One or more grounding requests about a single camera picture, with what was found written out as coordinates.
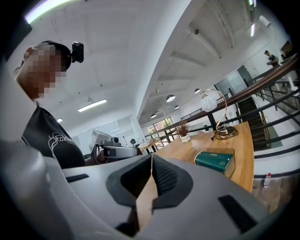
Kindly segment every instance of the window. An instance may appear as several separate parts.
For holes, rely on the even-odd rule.
[[[164,129],[164,128],[172,125],[172,124],[173,124],[173,121],[172,121],[171,117],[168,117],[166,119],[163,119],[163,120],[161,120],[159,122],[156,122],[156,123],[151,124],[150,126],[148,126],[148,132],[149,132],[149,134],[152,134],[152,133],[157,132],[157,131],[159,131],[161,129]],[[158,138],[161,138],[161,137],[164,137],[164,136],[165,136],[165,132],[160,132],[158,134],[152,135],[152,138],[153,139],[158,139]],[[158,142],[155,145],[157,147],[164,147],[164,146],[166,146],[168,144],[166,139],[163,139],[162,141],[163,142]]]

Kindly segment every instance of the white lamp shade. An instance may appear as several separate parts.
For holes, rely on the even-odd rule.
[[[213,95],[202,94],[201,108],[205,112],[210,112],[217,107],[218,103]]]
[[[167,102],[171,102],[171,101],[174,100],[174,99],[175,99],[175,96],[174,96],[173,94],[170,94],[169,96],[167,96],[166,101],[167,101]]]

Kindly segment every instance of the wooden handrail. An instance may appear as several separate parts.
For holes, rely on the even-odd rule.
[[[278,67],[272,67],[272,68],[269,69],[268,71],[265,71],[264,73],[262,73],[262,74],[256,76],[255,78],[251,79],[249,82],[252,82],[252,81],[254,81],[254,80],[257,80],[257,79],[260,79],[260,78],[265,77],[266,75],[268,75],[269,73],[273,72],[273,71],[274,71],[276,68],[278,68]]]
[[[249,96],[257,93],[260,90],[263,90],[266,86],[274,83],[275,81],[277,81],[278,79],[282,78],[283,76],[285,76],[287,73],[289,73],[290,71],[294,70],[297,66],[299,57],[298,55],[294,55],[292,56],[285,64],[281,65],[280,67],[276,68],[275,70],[273,70],[272,72],[270,72],[269,74],[267,74],[262,80],[256,82],[255,84],[251,85],[250,87],[244,89],[243,91],[233,95],[232,97],[228,98],[227,101],[227,106],[230,106],[232,104],[235,104],[237,102],[240,102],[246,98],[248,98]],[[222,101],[220,102],[217,107],[211,111],[210,113],[214,113],[217,112],[221,109],[225,108],[225,102]],[[208,113],[207,112],[200,112],[197,113],[187,119],[185,119],[185,121],[187,122],[192,122],[196,119],[202,118],[204,116],[207,116]],[[150,135],[174,128],[175,126],[177,126],[177,123],[174,123],[164,129],[161,129],[155,133],[152,133]]]
[[[261,111],[261,116],[262,116],[262,124],[263,125],[266,125],[267,124],[267,121],[266,121],[266,118],[263,114],[263,111]],[[269,129],[266,127],[263,129],[263,132],[264,132],[264,138],[265,140],[270,140],[270,133],[269,133]]]

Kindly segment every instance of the bottle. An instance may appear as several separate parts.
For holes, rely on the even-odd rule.
[[[268,173],[268,175],[266,176],[266,178],[264,179],[264,182],[263,182],[263,188],[266,189],[268,188],[269,184],[270,184],[270,181],[271,181],[271,173]]]

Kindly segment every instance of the staircase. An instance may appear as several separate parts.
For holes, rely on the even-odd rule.
[[[257,109],[254,100],[252,97],[249,97],[241,102],[238,103],[239,109],[240,109],[240,114],[244,115],[248,112],[254,111]],[[263,120],[260,116],[259,113],[256,113],[255,115],[251,117],[246,117],[242,118],[242,121],[248,121],[248,124],[250,126],[250,130],[259,126],[262,126],[265,124],[265,119],[263,117]],[[264,129],[258,129],[258,130],[251,130],[251,136],[252,136],[252,141],[253,141],[253,147],[254,151],[261,151],[269,148],[269,145],[258,145],[256,146],[256,143],[263,142],[268,140],[268,133],[267,133],[267,128]]]

